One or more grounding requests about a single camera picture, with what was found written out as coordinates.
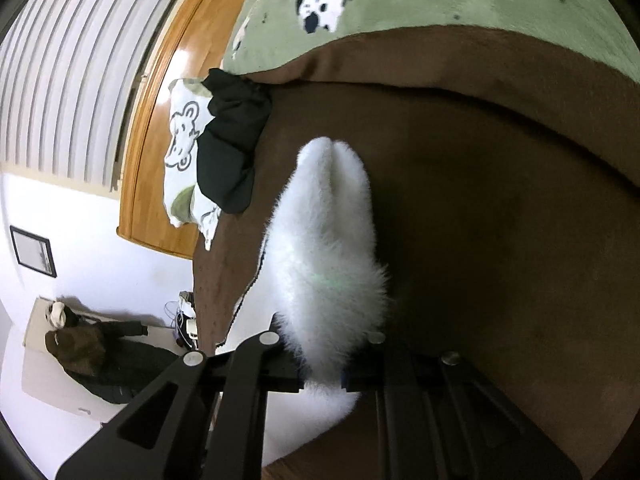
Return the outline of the white fuzzy cardigan black trim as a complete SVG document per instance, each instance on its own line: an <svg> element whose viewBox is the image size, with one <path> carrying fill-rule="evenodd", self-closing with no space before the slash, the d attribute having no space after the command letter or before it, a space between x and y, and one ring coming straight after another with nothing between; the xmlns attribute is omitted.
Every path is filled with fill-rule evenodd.
<svg viewBox="0 0 640 480"><path fill-rule="evenodd" d="M219 352L274 323L305 375L298 393L269 393L262 464L318 438L359 399L341 374L383 324L386 276L375 259L369 178L343 141L315 138L297 155L260 248L257 269L234 307Z"/></svg>

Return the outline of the black garment pile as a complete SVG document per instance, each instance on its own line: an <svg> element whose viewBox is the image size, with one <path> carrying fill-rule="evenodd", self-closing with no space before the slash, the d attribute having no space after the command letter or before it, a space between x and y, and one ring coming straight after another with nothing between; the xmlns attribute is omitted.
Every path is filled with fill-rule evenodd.
<svg viewBox="0 0 640 480"><path fill-rule="evenodd" d="M203 80L212 92L212 120L198 137L198 186L226 214L252 199L255 152L271 114L270 91L249 79L212 68Z"/></svg>

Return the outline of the white bear print pillow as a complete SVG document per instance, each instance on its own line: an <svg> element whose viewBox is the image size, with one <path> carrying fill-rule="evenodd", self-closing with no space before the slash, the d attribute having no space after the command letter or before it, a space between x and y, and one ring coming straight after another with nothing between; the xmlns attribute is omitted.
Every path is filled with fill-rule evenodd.
<svg viewBox="0 0 640 480"><path fill-rule="evenodd" d="M208 104L212 94L198 79L169 84L170 142L164 156L163 204L174 228L195 224L206 250L212 246L221 209L198 185L198 138L214 119Z"/></svg>

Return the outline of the brown bed sheet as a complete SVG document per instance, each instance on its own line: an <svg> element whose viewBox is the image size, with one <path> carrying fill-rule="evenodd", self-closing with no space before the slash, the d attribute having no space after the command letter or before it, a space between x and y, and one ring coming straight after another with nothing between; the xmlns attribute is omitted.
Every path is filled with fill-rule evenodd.
<svg viewBox="0 0 640 480"><path fill-rule="evenodd" d="M245 76L272 112L252 203L194 252L203 347L228 330L298 150L343 140L416 350L468 354L585 478L637 478L638 82L475 26L350 36Z"/></svg>

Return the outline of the green cow print blanket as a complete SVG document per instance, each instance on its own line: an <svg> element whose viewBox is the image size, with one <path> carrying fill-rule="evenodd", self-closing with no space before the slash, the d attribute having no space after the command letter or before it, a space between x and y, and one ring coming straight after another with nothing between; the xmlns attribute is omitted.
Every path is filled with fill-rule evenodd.
<svg viewBox="0 0 640 480"><path fill-rule="evenodd" d="M273 70L350 35L444 25L520 32L639 78L639 50L606 0L245 0L222 66Z"/></svg>

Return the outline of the wooden headboard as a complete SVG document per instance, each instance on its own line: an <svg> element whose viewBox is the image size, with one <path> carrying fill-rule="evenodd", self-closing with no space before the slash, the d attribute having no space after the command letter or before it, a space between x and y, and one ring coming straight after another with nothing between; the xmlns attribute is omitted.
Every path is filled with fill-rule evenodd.
<svg viewBox="0 0 640 480"><path fill-rule="evenodd" d="M164 156L170 143L171 81L203 77L219 64L244 0L178 0L138 92L127 139L117 234L128 242L189 259L198 228L175 228L163 205Z"/></svg>

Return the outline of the dark hanging coat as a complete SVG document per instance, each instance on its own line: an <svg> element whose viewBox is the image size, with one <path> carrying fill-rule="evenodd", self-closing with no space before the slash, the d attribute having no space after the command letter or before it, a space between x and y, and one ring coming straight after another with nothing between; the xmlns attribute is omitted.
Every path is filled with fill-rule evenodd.
<svg viewBox="0 0 640 480"><path fill-rule="evenodd" d="M139 321L99 321L76 314L61 301L47 310L52 325L47 352L67 376L111 404L127 404L178 356L140 339L149 327Z"/></svg>

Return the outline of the white window blinds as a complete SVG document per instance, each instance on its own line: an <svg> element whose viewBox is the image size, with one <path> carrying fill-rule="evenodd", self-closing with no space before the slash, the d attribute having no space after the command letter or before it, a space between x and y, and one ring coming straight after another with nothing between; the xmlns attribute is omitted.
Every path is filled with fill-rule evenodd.
<svg viewBox="0 0 640 480"><path fill-rule="evenodd" d="M178 0L28 0L1 43L1 160L110 190Z"/></svg>

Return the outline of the framed wall picture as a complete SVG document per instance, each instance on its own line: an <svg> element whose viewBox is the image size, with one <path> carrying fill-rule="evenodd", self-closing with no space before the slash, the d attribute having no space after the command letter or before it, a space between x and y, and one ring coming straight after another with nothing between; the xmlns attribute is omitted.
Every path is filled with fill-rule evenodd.
<svg viewBox="0 0 640 480"><path fill-rule="evenodd" d="M17 263L29 270L56 278L51 243L45 237L10 226L11 240Z"/></svg>

